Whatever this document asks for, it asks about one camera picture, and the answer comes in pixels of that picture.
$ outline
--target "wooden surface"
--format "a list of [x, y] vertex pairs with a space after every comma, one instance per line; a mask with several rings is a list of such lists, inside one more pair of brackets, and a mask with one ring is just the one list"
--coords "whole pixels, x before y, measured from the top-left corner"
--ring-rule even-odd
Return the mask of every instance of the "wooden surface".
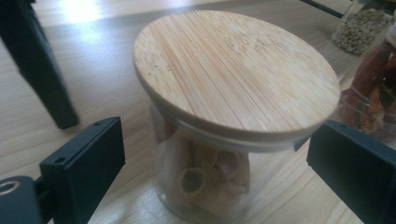
[[[317, 49], [337, 74], [355, 60], [330, 43], [339, 20], [297, 0], [203, 5], [194, 1], [192, 7], [190, 1], [80, 0], [75, 6], [84, 8], [86, 15], [94, 14], [88, 6], [104, 12], [80, 22], [64, 19], [66, 15], [73, 18], [75, 12], [61, 4], [65, 2], [37, 0], [35, 8], [38, 18], [44, 20], [81, 124], [58, 130], [0, 45], [0, 178], [39, 177], [38, 163], [76, 133], [99, 119], [121, 116], [126, 165], [90, 223], [186, 223], [168, 212], [153, 191], [149, 98], [137, 80], [132, 57], [135, 38], [150, 22], [188, 9], [225, 10], [271, 22], [299, 36]], [[159, 9], [165, 2], [174, 5]], [[138, 10], [141, 5], [147, 6], [145, 12], [128, 9]], [[306, 150], [307, 145], [262, 190], [245, 223], [361, 223], [307, 166]]]
[[134, 59], [143, 86], [170, 116], [235, 139], [305, 137], [338, 104], [337, 76], [317, 50], [240, 14], [160, 18], [136, 39]]

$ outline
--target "black table leg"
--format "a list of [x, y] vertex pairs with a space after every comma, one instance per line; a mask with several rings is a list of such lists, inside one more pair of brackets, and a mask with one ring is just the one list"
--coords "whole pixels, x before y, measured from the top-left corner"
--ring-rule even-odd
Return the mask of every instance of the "black table leg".
[[35, 90], [56, 125], [78, 124], [61, 72], [28, 0], [0, 1], [0, 36], [20, 73]]

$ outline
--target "wooden lid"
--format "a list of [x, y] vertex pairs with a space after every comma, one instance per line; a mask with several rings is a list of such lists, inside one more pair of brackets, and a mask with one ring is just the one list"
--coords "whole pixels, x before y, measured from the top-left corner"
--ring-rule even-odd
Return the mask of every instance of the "wooden lid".
[[336, 74], [314, 48], [273, 24], [229, 12], [152, 22], [135, 42], [134, 61], [169, 117], [225, 137], [312, 133], [339, 99]]

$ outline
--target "tabletop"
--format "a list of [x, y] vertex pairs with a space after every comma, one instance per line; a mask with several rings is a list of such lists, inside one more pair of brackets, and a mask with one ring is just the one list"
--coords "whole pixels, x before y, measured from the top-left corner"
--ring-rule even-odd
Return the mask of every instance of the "tabletop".
[[[349, 1], [322, 1], [343, 12]], [[38, 164], [85, 127], [120, 116], [126, 164], [90, 223], [187, 223], [154, 192], [149, 97], [134, 71], [134, 42], [150, 22], [192, 9], [222, 10], [277, 25], [306, 41], [341, 77], [355, 56], [330, 40], [339, 19], [298, 0], [37, 1], [80, 124], [59, 130], [0, 45], [0, 178], [40, 176]], [[244, 223], [361, 223], [307, 165], [309, 142], [266, 185]]]

